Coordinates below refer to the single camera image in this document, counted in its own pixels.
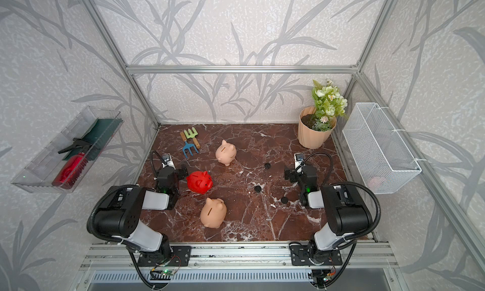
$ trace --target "wooden handle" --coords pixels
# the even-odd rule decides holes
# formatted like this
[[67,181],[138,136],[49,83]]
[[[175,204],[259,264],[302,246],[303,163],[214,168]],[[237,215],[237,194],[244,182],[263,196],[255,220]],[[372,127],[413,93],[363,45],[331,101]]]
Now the wooden handle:
[[200,149],[200,144],[199,144],[199,141],[197,140],[197,138],[193,138],[193,143],[196,145],[197,149]]

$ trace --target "marble surface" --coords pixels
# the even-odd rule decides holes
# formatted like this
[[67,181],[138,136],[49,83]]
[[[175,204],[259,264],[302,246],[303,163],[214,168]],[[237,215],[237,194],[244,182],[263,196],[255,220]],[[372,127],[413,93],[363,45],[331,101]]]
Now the marble surface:
[[[195,125],[200,154],[185,159],[179,133],[188,127],[192,125],[162,125],[153,149],[170,153],[175,166],[185,164],[189,173],[209,171],[214,186],[206,194],[197,194],[188,190],[185,180],[180,181],[180,198],[173,210],[143,210],[141,219],[152,229],[172,242],[307,240],[325,225],[325,211],[301,207],[298,185],[285,180],[283,172],[285,165],[294,166],[294,153],[325,151],[334,161],[330,182],[345,180],[332,138],[321,148],[308,150],[298,143],[297,124],[201,124]],[[237,148],[236,159],[228,167],[215,160],[222,139]],[[267,162],[270,169],[264,167]],[[316,155],[308,162],[317,167],[322,182],[329,159]],[[152,187],[153,176],[147,161],[138,182]],[[261,193],[254,191],[256,185],[262,187]],[[221,198],[227,206],[226,219],[217,229],[206,228],[199,220],[206,197]],[[282,197],[288,203],[283,204]]]

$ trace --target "garden rake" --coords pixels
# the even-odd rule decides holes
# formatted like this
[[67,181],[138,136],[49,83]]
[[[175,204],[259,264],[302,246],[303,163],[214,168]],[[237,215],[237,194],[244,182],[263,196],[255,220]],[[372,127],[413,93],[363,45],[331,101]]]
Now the garden rake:
[[185,134],[185,137],[187,137],[187,139],[192,138],[193,142],[196,144],[197,149],[200,149],[199,141],[196,138],[196,135],[198,135],[196,128],[192,127],[192,130],[187,129],[187,130],[184,130],[183,132]]
[[193,156],[192,151],[191,151],[190,148],[193,148],[197,153],[199,153],[199,151],[196,148],[196,145],[194,145],[193,143],[188,143],[187,142],[187,138],[185,137],[185,134],[183,132],[180,132],[180,136],[182,137],[182,140],[185,142],[185,146],[182,147],[182,152],[185,155],[185,158],[189,158],[187,156],[187,153],[185,153],[185,150],[189,150],[190,155]]

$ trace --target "red piggy bank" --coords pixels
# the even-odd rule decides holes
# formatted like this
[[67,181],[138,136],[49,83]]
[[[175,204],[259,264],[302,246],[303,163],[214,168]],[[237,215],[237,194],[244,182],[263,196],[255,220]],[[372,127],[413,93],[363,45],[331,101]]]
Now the red piggy bank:
[[195,193],[204,194],[213,186],[212,178],[207,171],[195,171],[187,177],[189,190]]

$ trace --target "wire basket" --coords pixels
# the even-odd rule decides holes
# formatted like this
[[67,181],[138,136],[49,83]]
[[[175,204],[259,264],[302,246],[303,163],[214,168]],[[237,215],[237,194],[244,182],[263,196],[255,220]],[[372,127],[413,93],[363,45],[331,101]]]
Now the wire basket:
[[[100,135],[72,170],[68,179],[57,185],[54,180],[66,164],[64,159],[66,154],[59,154],[57,151],[70,146],[74,138],[82,138],[98,120],[107,121],[101,129]],[[72,193],[121,124],[123,124],[123,120],[120,118],[119,111],[85,107],[47,147],[17,174],[12,180],[12,184],[30,193]]]
[[356,103],[343,136],[365,185],[390,194],[421,173],[399,131],[377,103]]

